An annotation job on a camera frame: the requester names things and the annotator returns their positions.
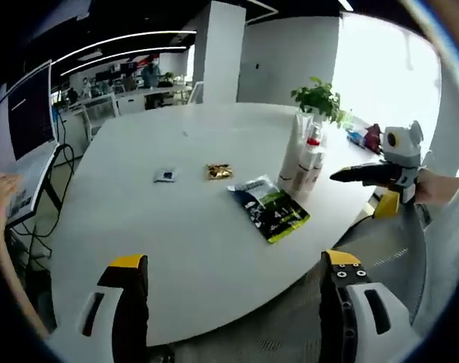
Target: human arm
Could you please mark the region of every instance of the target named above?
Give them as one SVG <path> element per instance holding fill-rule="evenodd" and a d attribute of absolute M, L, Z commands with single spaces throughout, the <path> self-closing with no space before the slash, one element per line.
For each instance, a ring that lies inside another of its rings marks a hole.
<path fill-rule="evenodd" d="M 19 177 L 0 174 L 0 268 L 24 316 L 26 316 L 27 320 L 34 327 L 37 334 L 44 339 L 48 336 L 48 330 L 36 313 L 36 310 L 29 301 L 21 282 L 17 277 L 4 240 L 4 229 L 7 222 L 5 209 L 12 197 L 12 194 L 16 192 L 18 183 Z"/>
<path fill-rule="evenodd" d="M 452 199 L 458 188 L 459 178 L 422 169 L 417 177 L 416 203 L 444 205 Z"/>

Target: white pillar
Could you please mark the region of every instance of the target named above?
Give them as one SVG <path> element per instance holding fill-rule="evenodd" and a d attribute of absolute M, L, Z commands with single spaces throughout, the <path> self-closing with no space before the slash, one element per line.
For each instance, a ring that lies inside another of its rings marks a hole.
<path fill-rule="evenodd" d="M 203 102 L 236 102 L 246 9 L 211 2 L 194 20 L 194 84 L 204 82 Z"/>

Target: monitor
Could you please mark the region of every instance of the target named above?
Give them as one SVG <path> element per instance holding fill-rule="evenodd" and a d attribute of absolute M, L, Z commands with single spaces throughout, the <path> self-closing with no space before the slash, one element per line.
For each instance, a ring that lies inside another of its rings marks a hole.
<path fill-rule="evenodd" d="M 0 89 L 0 172 L 19 174 L 8 225 L 33 216 L 42 183 L 59 146 L 51 113 L 51 62 Z"/>

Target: round table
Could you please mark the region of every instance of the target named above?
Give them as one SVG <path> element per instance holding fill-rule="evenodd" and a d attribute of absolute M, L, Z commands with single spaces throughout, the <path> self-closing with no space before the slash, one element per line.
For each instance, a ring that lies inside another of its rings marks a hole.
<path fill-rule="evenodd" d="M 79 313 L 118 256 L 148 256 L 149 346 L 221 327 L 303 276 L 374 190 L 329 175 L 376 157 L 334 129 L 321 176 L 303 203 L 310 220 L 269 244 L 227 186 L 264 174 L 276 181 L 295 111 L 202 104 L 106 121 L 76 170 L 52 238 L 58 324 Z M 233 179 L 206 180 L 208 163 L 231 164 Z M 163 167 L 179 168 L 176 183 L 153 183 Z"/>

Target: ceiling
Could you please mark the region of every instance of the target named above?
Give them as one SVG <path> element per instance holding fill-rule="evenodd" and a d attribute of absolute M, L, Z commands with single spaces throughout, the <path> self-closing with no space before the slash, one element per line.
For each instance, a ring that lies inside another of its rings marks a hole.
<path fill-rule="evenodd" d="M 3 70 L 0 72 L 0 78 L 8 76 L 11 81 L 15 81 L 48 59 L 56 60 L 71 51 L 116 36 L 157 30 L 183 29 L 188 21 L 209 3 L 209 0 L 187 0 L 184 2 L 123 0 L 116 2 L 116 6 L 113 5 L 113 2 L 106 0 L 76 0 L 76 2 L 85 4 L 85 8 L 89 12 L 87 17 L 83 17 L 84 15 L 71 17 L 71 19 L 62 21 L 31 41 L 28 40 L 29 36 L 26 34 L 33 34 L 36 26 L 46 17 L 52 16 L 53 11 L 56 12 L 57 6 L 59 10 L 61 8 L 60 3 L 65 2 L 36 0 L 36 2 L 21 2 L 20 8 L 15 9 L 14 12 L 9 9 L 7 15 L 11 19 L 9 21 L 11 26 L 6 32 L 6 42 L 0 45 L 0 54 L 2 54 L 0 68 Z M 225 0 L 225 2 L 245 7 L 247 20 L 268 13 L 268 10 L 247 0 Z M 278 9 L 279 12 L 254 23 L 284 17 L 337 17 L 343 10 L 337 0 L 285 0 L 284 2 L 281 0 L 260 0 L 260 2 Z M 422 33 L 396 0 L 349 0 L 349 2 L 357 13 L 383 18 Z M 174 34 L 139 36 L 109 42 L 96 48 L 100 49 L 103 54 L 102 57 L 105 57 L 141 48 L 157 48 L 169 45 L 189 46 L 195 40 L 195 36 L 174 38 Z M 82 61 L 78 58 L 93 51 L 94 49 L 80 52 L 55 64 L 52 70 L 53 82 L 59 82 L 62 72 L 85 63 L 86 60 Z"/>

